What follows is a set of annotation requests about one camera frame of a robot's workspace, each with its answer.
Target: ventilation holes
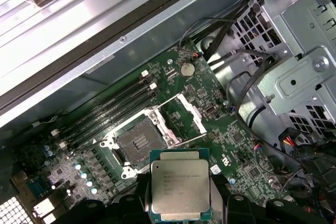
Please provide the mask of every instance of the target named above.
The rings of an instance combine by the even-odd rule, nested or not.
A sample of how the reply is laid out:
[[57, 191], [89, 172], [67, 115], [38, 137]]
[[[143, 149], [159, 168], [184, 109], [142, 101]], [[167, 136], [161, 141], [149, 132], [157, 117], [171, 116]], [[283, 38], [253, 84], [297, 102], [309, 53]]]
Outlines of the ventilation holes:
[[321, 106], [306, 106], [312, 119], [311, 122], [318, 131], [319, 134], [325, 137], [334, 137], [331, 132], [326, 132], [326, 129], [336, 129], [334, 124], [330, 122], [326, 117], [326, 111]]
[[[252, 8], [250, 8], [246, 16], [234, 23], [233, 29], [245, 49], [248, 50], [257, 49], [258, 51], [267, 52], [269, 49], [281, 43], [279, 36], [272, 28], [270, 22], [264, 19], [262, 13], [256, 16]], [[260, 64], [257, 57], [252, 55], [250, 55], [250, 57], [256, 65]]]

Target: silver metal panel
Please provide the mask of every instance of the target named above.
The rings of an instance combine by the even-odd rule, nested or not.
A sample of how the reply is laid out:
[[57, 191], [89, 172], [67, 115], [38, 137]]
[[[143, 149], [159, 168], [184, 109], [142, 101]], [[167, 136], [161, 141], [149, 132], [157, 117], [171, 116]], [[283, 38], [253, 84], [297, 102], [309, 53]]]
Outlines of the silver metal panel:
[[[230, 52], [232, 49], [237, 48], [245, 48], [245, 46], [250, 46], [249, 44], [252, 44], [253, 47], [261, 51], [262, 48], [259, 46], [264, 47], [266, 52], [270, 52], [272, 54], [275, 54], [278, 59], [288, 59], [289, 57], [292, 57], [294, 55], [304, 53], [305, 51], [302, 50], [301, 46], [298, 44], [298, 42], [295, 39], [295, 36], [291, 32], [291, 29], [286, 25], [286, 21], [282, 18], [281, 14], [287, 10], [288, 7], [294, 5], [298, 0], [263, 0], [261, 2], [264, 2], [264, 4], [261, 5], [260, 11], [258, 11], [258, 14], [261, 14], [264, 17], [264, 20], [269, 22], [269, 29], [274, 29], [279, 36], [281, 43], [269, 47], [264, 39], [261, 38], [261, 34], [254, 36], [254, 39], [250, 39], [248, 43], [241, 41], [240, 38], [243, 37], [243, 35], [247, 35], [247, 31], [239, 31], [236, 26], [232, 27], [232, 30], [234, 31], [233, 36], [226, 36], [223, 40], [220, 48], [218, 49], [218, 52], [215, 54], [215, 56], [211, 60], [217, 59], [219, 56], [222, 56], [228, 52]], [[250, 6], [252, 7], [254, 4], [258, 4], [258, 1], [251, 3]], [[248, 16], [249, 10], [246, 11], [240, 18], [238, 18], [238, 22], [240, 22], [245, 16]], [[296, 13], [295, 16], [297, 19], [300, 20], [300, 22], [303, 22], [301, 16]], [[213, 33], [209, 35], [209, 38], [213, 38], [216, 35], [216, 33]], [[254, 61], [249, 55], [247, 54], [240, 54], [236, 55], [235, 57], [232, 57], [228, 60], [226, 60], [224, 63], [219, 63], [213, 66], [213, 69], [218, 69], [219, 66], [222, 67], [220, 71], [216, 71], [216, 76], [221, 82], [221, 84], [225, 87], [228, 83], [228, 81], [236, 76], [237, 74], [243, 72], [243, 71], [250, 71], [251, 73], [255, 71], [256, 67], [254, 64]], [[247, 75], [242, 76], [238, 80], [235, 80], [230, 88], [230, 93], [233, 95], [233, 98], [236, 99], [236, 97], [239, 95], [240, 91], [242, 90], [243, 86], [247, 82], [249, 77]], [[301, 103], [307, 102], [307, 105], [314, 104], [316, 106], [323, 106], [322, 102], [319, 101], [319, 95], [320, 96], [328, 96], [329, 100], [335, 100], [334, 96], [330, 95], [331, 87], [329, 87], [327, 90], [324, 88], [324, 86], [315, 93], [313, 97], [306, 97], [301, 99]], [[260, 91], [252, 87], [251, 90], [248, 92], [246, 99], [243, 101], [243, 105], [240, 109], [240, 114], [245, 118], [245, 120], [248, 122], [251, 115], [257, 110], [257, 108], [261, 107], [262, 105], [265, 105], [267, 109], [264, 112], [261, 112], [257, 118], [255, 119], [255, 122], [253, 124], [253, 129], [264, 139], [266, 139], [269, 143], [274, 144], [275, 146], [278, 145], [278, 136], [287, 128], [287, 127], [293, 127], [295, 128], [293, 122], [288, 117], [288, 114], [281, 114], [281, 115], [275, 115], [274, 113], [271, 113], [272, 109], [270, 109], [269, 105], [266, 104], [264, 100], [264, 96], [261, 95]], [[310, 126], [314, 130], [314, 125], [309, 120], [310, 112], [307, 110], [306, 106], [304, 104], [300, 105], [302, 107], [300, 110], [297, 110], [295, 108], [295, 111], [297, 113], [303, 113], [306, 115], [308, 126]], [[336, 108], [336, 106], [330, 107], [331, 109], [328, 109], [324, 107], [324, 109], [327, 112], [330, 112], [333, 108]], [[325, 128], [327, 122], [330, 121], [330, 123], [333, 122], [332, 117], [330, 120], [323, 120], [323, 127]]]
[[151, 164], [152, 210], [190, 214], [210, 208], [209, 163], [203, 159], [159, 160]]
[[[325, 68], [318, 69], [317, 63], [325, 64]], [[270, 100], [268, 104], [274, 113], [283, 114], [316, 95], [316, 86], [334, 74], [335, 66], [328, 52], [317, 48], [300, 60], [292, 57], [278, 63], [262, 77], [258, 88], [265, 102]]]
[[0, 0], [0, 95], [148, 0]]
[[[158, 53], [171, 47], [186, 28], [197, 19], [229, 12], [237, 2], [238, 0], [180, 0], [125, 35], [126, 41], [112, 43], [97, 55], [3, 114], [0, 117], [0, 126], [23, 115], [3, 128], [6, 134], [2, 136], [10, 135], [13, 128], [20, 128], [32, 120], [46, 117], [51, 113], [60, 110], [71, 111]], [[83, 73], [111, 55], [115, 57], [105, 65], [89, 75], [82, 76]], [[104, 88], [102, 85], [101, 88], [96, 87], [94, 92], [89, 92], [90, 90], [86, 89], [85, 85], [80, 85], [78, 82], [79, 80], [84, 81], [83, 77], [103, 84]], [[63, 102], [64, 97], [72, 99], [72, 102]]]

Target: chip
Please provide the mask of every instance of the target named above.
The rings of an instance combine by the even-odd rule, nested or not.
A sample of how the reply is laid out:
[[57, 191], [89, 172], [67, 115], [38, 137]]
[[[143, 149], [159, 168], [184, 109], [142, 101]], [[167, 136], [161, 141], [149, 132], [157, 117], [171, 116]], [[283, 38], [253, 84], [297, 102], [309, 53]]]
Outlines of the chip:
[[240, 140], [243, 139], [243, 135], [240, 132], [237, 132], [236, 134], [234, 134], [233, 136], [233, 140], [238, 143]]
[[257, 168], [253, 168], [252, 170], [249, 171], [250, 175], [252, 178], [258, 176], [260, 174], [259, 170]]
[[149, 158], [150, 150], [166, 148], [165, 142], [149, 118], [121, 134], [117, 142], [127, 159], [135, 166]]

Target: white label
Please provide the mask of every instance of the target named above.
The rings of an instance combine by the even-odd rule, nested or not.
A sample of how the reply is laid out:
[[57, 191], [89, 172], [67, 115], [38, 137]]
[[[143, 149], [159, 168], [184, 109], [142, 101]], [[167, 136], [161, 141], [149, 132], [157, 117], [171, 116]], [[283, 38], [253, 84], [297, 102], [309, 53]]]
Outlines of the white label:
[[222, 172], [222, 170], [220, 169], [218, 165], [212, 166], [210, 170], [214, 175], [220, 174]]

